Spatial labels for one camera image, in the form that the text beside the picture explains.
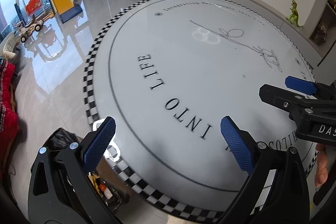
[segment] line drawing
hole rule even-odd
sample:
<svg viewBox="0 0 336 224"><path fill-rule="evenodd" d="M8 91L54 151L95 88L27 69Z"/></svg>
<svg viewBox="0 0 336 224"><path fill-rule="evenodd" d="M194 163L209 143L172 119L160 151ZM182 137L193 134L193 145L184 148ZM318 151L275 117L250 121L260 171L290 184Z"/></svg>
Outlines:
<svg viewBox="0 0 336 224"><path fill-rule="evenodd" d="M194 23L195 25L197 25L199 27L202 27L202 28L208 30L209 32L212 32L212 33L218 35L219 37L223 37L224 39L226 39L226 40L228 40L228 41L230 41L232 43L244 46L246 48L249 48L249 49L251 49L251 50L259 53L260 56L263 57L263 59L265 60L266 64L270 68L272 68L272 65L275 65L278 68L278 70L280 72L282 72L282 69L280 67L279 59L278 59L277 55L275 54L275 52L273 50L269 51L269 50L266 50L266 49L261 48L259 46L257 46L257 47L252 46L252 47L250 47L248 45L245 45L243 43L240 43L240 42L232 39L232 38L242 37L244 35L244 31L243 30L241 30L241 29L231 29L229 31L226 31L226 30L224 30L222 28L218 28L219 32L215 32L215 31L212 31L212 30L210 30L210 29L208 29L208 28L206 28L206 27L204 27L204 26L202 26L202 25L200 25L200 24L198 24L196 22L193 22L192 20L189 20L189 21L192 22L192 23Z"/></svg>

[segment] blue gripper pad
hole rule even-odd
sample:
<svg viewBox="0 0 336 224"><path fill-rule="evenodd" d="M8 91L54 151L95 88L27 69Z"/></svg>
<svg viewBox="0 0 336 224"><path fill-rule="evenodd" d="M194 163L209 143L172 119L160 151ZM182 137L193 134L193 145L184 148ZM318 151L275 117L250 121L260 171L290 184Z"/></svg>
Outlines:
<svg viewBox="0 0 336 224"><path fill-rule="evenodd" d="M102 129L99 127L97 130L99 130L100 132L84 153L83 170L86 174L89 172L93 172L96 169L98 163L100 162L100 159L107 149L107 146L109 145L116 132L116 122L113 118L110 118Z"/></svg>
<svg viewBox="0 0 336 224"><path fill-rule="evenodd" d="M296 90L307 95L317 93L317 87L315 87L313 83L292 76L288 76L285 79L285 85L289 89Z"/></svg>
<svg viewBox="0 0 336 224"><path fill-rule="evenodd" d="M220 131L240 169L251 175L254 169L252 152L227 117L221 120Z"/></svg>

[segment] dinosaur figurine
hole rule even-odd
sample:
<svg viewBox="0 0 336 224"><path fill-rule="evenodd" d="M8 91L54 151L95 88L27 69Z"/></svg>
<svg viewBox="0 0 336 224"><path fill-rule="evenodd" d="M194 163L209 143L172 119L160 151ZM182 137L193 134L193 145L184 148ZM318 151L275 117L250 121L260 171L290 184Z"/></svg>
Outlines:
<svg viewBox="0 0 336 224"><path fill-rule="evenodd" d="M289 17L287 17L287 20L289 20L289 22L290 22L291 24L295 23L295 25L296 25L297 27L302 27L302 26L300 26L300 25L298 24L299 14L298 14L298 12L297 12L297 10L296 10L297 3L296 3L295 0L292 0L292 6L293 6L293 8L291 8L292 13L289 15Z"/></svg>

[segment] black and white checkered border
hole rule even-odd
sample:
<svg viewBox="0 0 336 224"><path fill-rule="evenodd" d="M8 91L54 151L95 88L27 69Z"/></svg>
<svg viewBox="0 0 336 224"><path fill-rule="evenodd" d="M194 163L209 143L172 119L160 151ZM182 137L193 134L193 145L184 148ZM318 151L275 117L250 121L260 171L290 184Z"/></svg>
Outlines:
<svg viewBox="0 0 336 224"><path fill-rule="evenodd" d="M308 178L310 172L312 171L312 169L313 169L313 167L314 167L314 164L315 164L315 162L316 162L316 158L317 158L318 154L319 154L319 153L316 151L315 154L314 154L314 156L313 156L313 159L311 160L311 162L310 162L308 168L306 169L306 171L305 171L306 178Z"/></svg>
<svg viewBox="0 0 336 224"><path fill-rule="evenodd" d="M94 43L92 44L90 51L88 53L88 57L86 59L86 65L84 69L84 77L83 77L83 92L84 92L84 104L85 104L85 110L86 115L90 124L90 127L92 128L92 125L95 121L100 119L96 104L95 104L95 95L93 92L93 67L95 64L95 58L97 51L99 49L100 43L103 40L104 36L106 35L107 31L113 26L113 24L122 17L125 13L132 10L133 8L146 3L150 0L142 0L139 1L126 9L124 9L122 12L118 13L115 17L113 17L98 33L97 37L94 40ZM256 13L255 11L249 9L248 7L245 7L243 5L240 5L234 1L225 0L227 2L231 2L235 5L239 5L245 9L250 10L253 13ZM283 35L285 35L276 25L271 23L268 19L263 17L262 15L256 13L260 17L262 17L264 20L272 24L276 29L278 29ZM309 63L306 61L300 50L295 46L295 44L289 39L287 35L285 35L288 40L293 44L293 46L298 50L298 52L301 54L301 57L305 60L306 64L308 65L311 75L313 76L314 80L315 76L312 72L312 68L310 67ZM311 163L309 164L309 167L305 171L306 176L309 175L310 171L312 170L314 163L316 161L317 152L315 153ZM169 214L175 215L179 218L183 218L189 221L199 222L199 223L215 223L219 217L223 214L221 211L210 211L210 210L204 210L201 208L196 208L187 204L183 204L178 202L177 200L174 200L172 198L167 197L166 195L162 194L160 191L154 189L151 187L147 182L145 182L138 174L136 174L132 168L125 162L125 160L120 157L120 160L115 163L114 167L112 168L113 171L118 174L118 177L124 181L126 184L128 184L135 192L143 196L149 203L154 205L156 208L160 210L164 210ZM257 213L262 209L262 206L256 207L253 209L252 214Z"/></svg>
<svg viewBox="0 0 336 224"><path fill-rule="evenodd" d="M164 195L145 182L145 180L136 174L128 163L121 158L117 162L109 161L109 163L113 166L112 170L125 184L131 187L132 190L142 196L154 207L166 211L171 215L199 223L215 223L224 213L221 211L210 211L193 207ZM257 213L261 209L262 206L256 207L251 214Z"/></svg>

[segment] white tabletop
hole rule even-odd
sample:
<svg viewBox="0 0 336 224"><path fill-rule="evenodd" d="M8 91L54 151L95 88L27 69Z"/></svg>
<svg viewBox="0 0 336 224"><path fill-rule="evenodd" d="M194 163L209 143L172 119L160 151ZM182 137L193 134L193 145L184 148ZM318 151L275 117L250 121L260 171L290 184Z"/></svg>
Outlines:
<svg viewBox="0 0 336 224"><path fill-rule="evenodd" d="M85 84L93 90L86 92L90 122L116 120L120 172L129 166L147 190L181 204L225 211L247 178L221 135L226 115L255 141L295 146L311 170L315 146L298 140L288 113L258 95L263 84L286 88L289 75L315 81L277 27L225 0L150 0L123 14L98 36L86 69L93 76L85 74L93 80Z"/></svg>

